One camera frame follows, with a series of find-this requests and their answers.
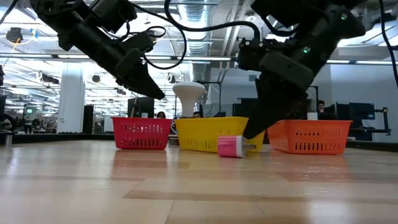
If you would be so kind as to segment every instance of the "plastic basket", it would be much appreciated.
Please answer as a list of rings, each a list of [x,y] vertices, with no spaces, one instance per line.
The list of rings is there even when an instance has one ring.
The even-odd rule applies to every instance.
[[[172,120],[112,118],[116,147],[120,149],[165,149]]]
[[[352,121],[279,121],[268,129],[274,149],[292,154],[342,154]]]
[[[178,129],[178,140],[183,150],[218,152],[217,142],[220,136],[239,136],[243,134],[248,118],[197,118],[178,119],[175,121]],[[254,139],[247,140],[247,144],[255,144],[260,151],[264,133]]]

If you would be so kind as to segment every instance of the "white column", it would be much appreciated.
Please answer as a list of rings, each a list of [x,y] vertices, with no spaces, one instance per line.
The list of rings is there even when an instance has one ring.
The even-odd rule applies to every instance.
[[[82,63],[63,63],[57,132],[83,131],[86,80]]]

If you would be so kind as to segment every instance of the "white lamp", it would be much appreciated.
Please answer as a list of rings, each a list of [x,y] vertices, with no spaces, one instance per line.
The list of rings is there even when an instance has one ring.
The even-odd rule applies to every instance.
[[[173,86],[174,93],[180,98],[183,118],[191,118],[195,102],[205,93],[205,87],[197,82],[179,82]]]

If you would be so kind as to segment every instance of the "red basket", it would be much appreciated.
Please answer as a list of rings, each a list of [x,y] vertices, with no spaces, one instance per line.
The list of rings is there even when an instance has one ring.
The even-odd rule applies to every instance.
[[[112,118],[116,147],[120,149],[165,149],[171,119]]]
[[[292,154],[342,154],[352,121],[279,121],[268,129],[274,149]]]

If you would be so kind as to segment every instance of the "yellow basket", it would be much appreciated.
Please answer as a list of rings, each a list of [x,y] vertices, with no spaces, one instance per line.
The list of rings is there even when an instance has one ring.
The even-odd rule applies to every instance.
[[[217,142],[220,136],[239,136],[243,134],[244,127],[249,118],[196,118],[178,119],[175,121],[178,129],[178,140],[183,150],[218,152]],[[264,133],[254,139],[247,140],[246,144],[255,144],[259,152],[262,147]]]

